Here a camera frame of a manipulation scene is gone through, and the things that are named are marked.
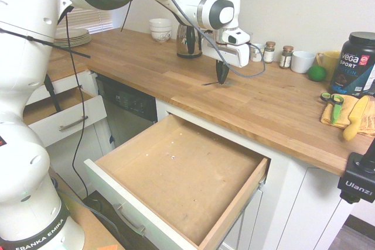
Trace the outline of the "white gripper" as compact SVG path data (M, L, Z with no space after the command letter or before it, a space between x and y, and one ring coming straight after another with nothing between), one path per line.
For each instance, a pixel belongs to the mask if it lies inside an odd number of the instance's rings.
M218 83L224 84L229 73L229 67L226 64L223 64L222 58L232 66L245 67L250 59L250 48L247 44L241 44L238 46L218 44L217 48L220 51L221 56L209 41L203 39L203 54L216 59L217 80Z

